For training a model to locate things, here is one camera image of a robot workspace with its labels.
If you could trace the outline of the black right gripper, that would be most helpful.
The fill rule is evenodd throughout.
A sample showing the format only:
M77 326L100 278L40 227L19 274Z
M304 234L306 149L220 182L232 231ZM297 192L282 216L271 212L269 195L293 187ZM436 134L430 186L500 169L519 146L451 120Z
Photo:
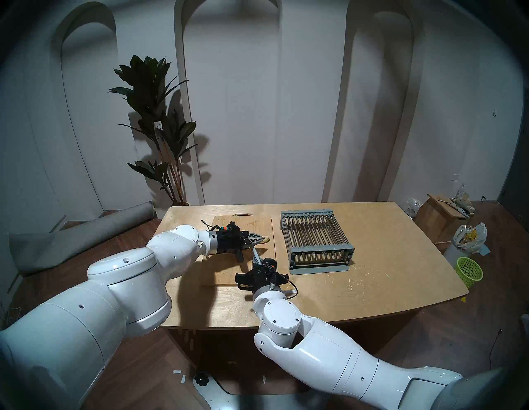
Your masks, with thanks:
M252 261L252 269L246 273L235 274L235 283L240 290L257 292L259 289L266 287L272 290L289 282L288 274L281 274L277 271L277 261L272 258L264 258L261 263L255 259Z

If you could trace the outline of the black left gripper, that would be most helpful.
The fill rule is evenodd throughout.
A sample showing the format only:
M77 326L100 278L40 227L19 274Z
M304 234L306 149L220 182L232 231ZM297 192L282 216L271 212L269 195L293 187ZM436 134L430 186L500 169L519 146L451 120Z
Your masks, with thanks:
M220 227L218 231L215 231L215 236L217 239L216 254L232 253L237 262L244 262L243 250L265 243L265 236L241 230L235 222Z

